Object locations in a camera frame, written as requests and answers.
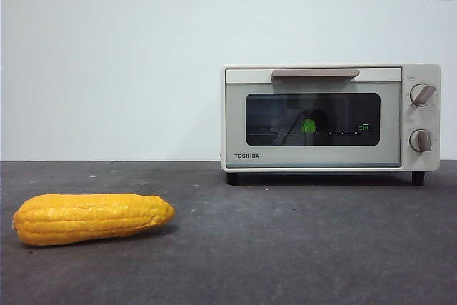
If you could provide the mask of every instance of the toaster oven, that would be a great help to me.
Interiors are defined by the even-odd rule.
[[[221,167],[239,173],[439,167],[436,64],[225,66]]]

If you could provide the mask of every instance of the control knob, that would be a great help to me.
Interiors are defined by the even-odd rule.
[[[428,130],[420,129],[414,131],[409,137],[409,144],[415,151],[423,153],[431,150],[431,138]]]
[[[411,89],[411,101],[416,106],[426,106],[428,100],[430,100],[431,96],[433,96],[433,93],[435,93],[435,90],[435,86],[429,86],[427,84],[415,85],[413,89]]]

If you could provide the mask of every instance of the oven window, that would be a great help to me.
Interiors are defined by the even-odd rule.
[[[375,146],[381,98],[376,93],[250,94],[250,146]]]

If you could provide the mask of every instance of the oven foot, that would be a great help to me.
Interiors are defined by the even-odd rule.
[[[239,185],[238,174],[237,173],[226,173],[226,182],[229,185],[238,186]]]
[[[426,175],[424,171],[414,171],[413,172],[413,185],[414,186],[423,186],[423,178]]]

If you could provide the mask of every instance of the yellow corn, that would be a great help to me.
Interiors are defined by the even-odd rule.
[[[44,194],[13,216],[19,238],[34,246],[127,237],[160,226],[174,215],[160,196],[138,194]]]

